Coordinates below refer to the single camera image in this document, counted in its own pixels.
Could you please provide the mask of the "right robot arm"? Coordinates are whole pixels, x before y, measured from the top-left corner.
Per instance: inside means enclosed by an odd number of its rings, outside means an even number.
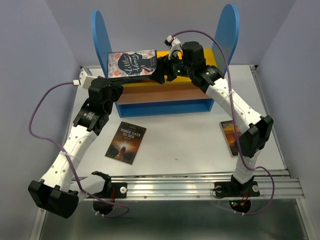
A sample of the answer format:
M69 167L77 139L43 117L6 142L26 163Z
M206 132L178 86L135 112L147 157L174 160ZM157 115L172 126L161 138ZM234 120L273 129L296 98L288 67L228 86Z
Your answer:
M157 60L151 80L164 84L177 77L189 78L192 84L214 100L232 118L236 132L238 160L230 182L231 192L242 195L253 178L257 158L269 140L273 119L253 110L232 88L230 77L214 65L208 65L204 49L197 41L181 43L168 37L169 53Z

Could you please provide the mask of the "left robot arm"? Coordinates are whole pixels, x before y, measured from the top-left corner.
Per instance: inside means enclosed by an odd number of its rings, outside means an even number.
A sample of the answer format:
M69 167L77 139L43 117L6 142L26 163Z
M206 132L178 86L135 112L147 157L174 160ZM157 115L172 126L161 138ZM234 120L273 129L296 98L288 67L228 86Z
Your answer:
M108 122L113 104L120 98L123 88L120 81L94 78L88 88L88 98L75 117L64 144L35 134L32 124L28 125L33 137L49 141L59 149L47 172L28 186L37 207L67 219L75 212L79 202L88 197L101 201L100 197L112 192L109 175L94 171L88 177L79 179L76 169Z

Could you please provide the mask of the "A Tale of Two Cities book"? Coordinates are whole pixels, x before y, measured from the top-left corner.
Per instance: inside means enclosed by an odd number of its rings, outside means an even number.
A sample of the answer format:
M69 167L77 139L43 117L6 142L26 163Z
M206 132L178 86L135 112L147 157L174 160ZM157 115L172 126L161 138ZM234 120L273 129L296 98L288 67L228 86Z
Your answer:
M123 84L131 84L131 83L148 83L152 80L148 76L132 76L132 77L109 77L108 78L112 82L122 82Z

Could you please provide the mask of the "Little Women floral book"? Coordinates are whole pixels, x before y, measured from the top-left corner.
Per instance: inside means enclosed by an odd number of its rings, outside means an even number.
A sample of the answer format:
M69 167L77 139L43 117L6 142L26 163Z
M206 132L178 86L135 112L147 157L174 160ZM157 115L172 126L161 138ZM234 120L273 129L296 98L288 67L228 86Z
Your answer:
M110 52L107 55L108 79L145 79L157 68L157 51Z

